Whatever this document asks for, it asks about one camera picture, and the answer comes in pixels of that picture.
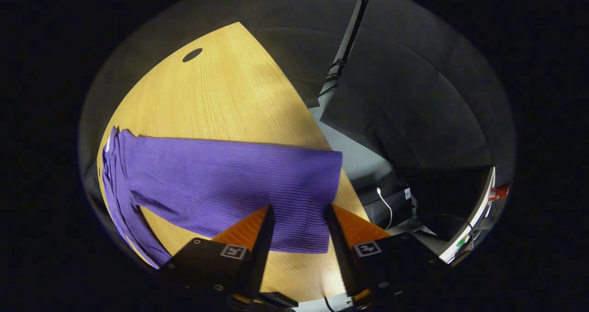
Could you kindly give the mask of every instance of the wooden table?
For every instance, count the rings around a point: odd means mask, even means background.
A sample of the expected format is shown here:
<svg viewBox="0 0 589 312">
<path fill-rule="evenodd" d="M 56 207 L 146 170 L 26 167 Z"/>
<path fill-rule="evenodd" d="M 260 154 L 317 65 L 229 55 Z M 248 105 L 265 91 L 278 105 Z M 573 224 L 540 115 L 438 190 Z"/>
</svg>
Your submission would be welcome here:
<svg viewBox="0 0 589 312">
<path fill-rule="evenodd" d="M 187 62 L 187 54 L 202 52 Z M 145 75 L 125 96 L 104 132 L 101 151 L 112 126 L 151 137 L 261 142 L 330 149 L 305 104 L 284 73 L 258 41 L 234 23 L 187 44 Z M 104 195 L 104 184 L 99 179 Z M 333 202 L 368 220 L 342 171 Z M 174 255 L 193 237 L 141 208 L 156 237 Z M 326 254 L 271 251 L 262 292 L 279 291 L 309 301 L 345 291 L 330 239 Z"/>
</svg>

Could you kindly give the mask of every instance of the ribbed knit fabric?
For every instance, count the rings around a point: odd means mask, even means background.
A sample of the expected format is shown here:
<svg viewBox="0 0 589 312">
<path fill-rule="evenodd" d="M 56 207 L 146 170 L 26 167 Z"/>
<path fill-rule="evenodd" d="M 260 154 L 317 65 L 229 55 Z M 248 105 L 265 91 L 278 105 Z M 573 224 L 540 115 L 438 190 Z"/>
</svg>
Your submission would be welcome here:
<svg viewBox="0 0 589 312">
<path fill-rule="evenodd" d="M 214 237 L 271 204 L 272 251 L 327 253 L 323 218 L 337 192 L 341 152 L 275 144 L 135 137 L 113 127 L 103 148 L 109 211 L 153 266 L 170 259 L 139 206 L 172 224 Z"/>
</svg>

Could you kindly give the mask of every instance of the white cable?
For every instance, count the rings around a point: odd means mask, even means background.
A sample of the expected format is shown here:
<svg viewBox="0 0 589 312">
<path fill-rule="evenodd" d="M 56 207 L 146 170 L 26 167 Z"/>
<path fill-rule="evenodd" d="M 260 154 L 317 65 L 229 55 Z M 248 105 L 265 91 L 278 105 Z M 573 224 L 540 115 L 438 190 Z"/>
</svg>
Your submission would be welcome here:
<svg viewBox="0 0 589 312">
<path fill-rule="evenodd" d="M 389 204 L 387 204 L 387 202 L 385 201 L 385 199 L 382 197 L 381 195 L 381 189 L 379 187 L 376 187 L 376 193 L 378 193 L 378 197 L 381 198 L 382 202 L 385 203 L 385 205 L 389 208 L 389 211 L 391 211 L 391 219 L 389 220 L 389 225 L 387 226 L 387 229 L 389 229 L 389 227 L 391 226 L 391 223 L 393 222 L 393 210 L 391 209 L 391 207 L 389 206 Z"/>
</svg>

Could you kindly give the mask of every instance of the white sticker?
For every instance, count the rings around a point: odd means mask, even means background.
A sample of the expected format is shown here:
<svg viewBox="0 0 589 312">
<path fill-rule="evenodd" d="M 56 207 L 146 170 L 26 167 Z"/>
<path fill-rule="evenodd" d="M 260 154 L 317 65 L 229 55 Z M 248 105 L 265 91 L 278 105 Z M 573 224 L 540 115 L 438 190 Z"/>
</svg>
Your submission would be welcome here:
<svg viewBox="0 0 589 312">
<path fill-rule="evenodd" d="M 381 248 L 375 241 L 356 244 L 354 248 L 356 249 L 356 253 L 359 257 L 366 257 L 367 255 L 373 255 L 382 252 Z"/>
<path fill-rule="evenodd" d="M 243 256 L 246 255 L 247 250 L 247 247 L 240 247 L 239 245 L 227 244 L 225 246 L 225 249 L 221 251 L 221 256 L 241 260 L 243 259 Z"/>
</svg>

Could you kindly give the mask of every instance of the black cable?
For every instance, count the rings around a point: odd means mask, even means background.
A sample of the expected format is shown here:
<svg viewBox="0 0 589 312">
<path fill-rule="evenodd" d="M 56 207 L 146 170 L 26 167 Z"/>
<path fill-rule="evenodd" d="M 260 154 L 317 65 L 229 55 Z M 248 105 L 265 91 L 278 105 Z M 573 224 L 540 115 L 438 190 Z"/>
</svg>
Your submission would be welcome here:
<svg viewBox="0 0 589 312">
<path fill-rule="evenodd" d="M 329 69 L 328 76 L 326 77 L 323 87 L 319 92 L 320 96 L 337 87 L 337 81 L 339 77 L 341 77 L 343 67 L 345 67 L 347 63 L 347 58 L 352 51 L 356 36 L 360 30 L 360 25 L 362 24 L 362 19 L 364 18 L 364 13 L 366 12 L 366 6 L 368 6 L 368 0 L 358 0 L 358 2 L 356 2 L 356 6 L 352 12 L 352 18 L 347 25 L 345 34 L 343 35 L 343 39 L 341 40 L 337 50 L 336 57 Z"/>
<path fill-rule="evenodd" d="M 471 245 L 472 245 L 471 246 L 471 251 L 475 249 L 475 240 L 474 240 L 474 238 L 475 238 L 475 228 L 473 228 L 473 225 L 470 222 L 468 222 L 467 220 L 461 218 L 458 215 L 446 214 L 446 213 L 435 213 L 435 214 L 433 214 L 433 213 L 429 213 L 429 214 L 428 213 L 422 213 L 422 214 L 418 214 L 418 216 L 419 215 L 425 215 L 425 216 L 427 216 L 427 215 L 431 215 L 431 216 L 434 216 L 434 215 L 444 215 L 444 216 L 452 216 L 453 218 L 462 220 L 463 222 L 465 222 L 471 228 Z"/>
<path fill-rule="evenodd" d="M 325 305 L 327 305 L 327 306 L 328 306 L 328 309 L 329 309 L 331 312 L 335 312 L 335 311 L 334 311 L 334 310 L 331 308 L 331 306 L 329 305 L 328 298 L 327 298 L 327 297 L 325 297 L 325 296 L 323 296 L 323 299 L 325 300 Z"/>
<path fill-rule="evenodd" d="M 415 227 L 410 228 L 410 230 L 413 230 L 415 228 L 419 228 L 419 227 L 423 226 L 423 224 L 421 223 L 421 221 L 419 219 L 414 219 L 414 218 L 409 218 L 409 219 L 405 220 L 407 222 L 407 225 L 409 224 L 408 223 L 409 220 L 413 220 L 413 221 L 415 221 L 415 222 L 417 222 L 419 224 L 419 225 L 417 225 Z"/>
</svg>

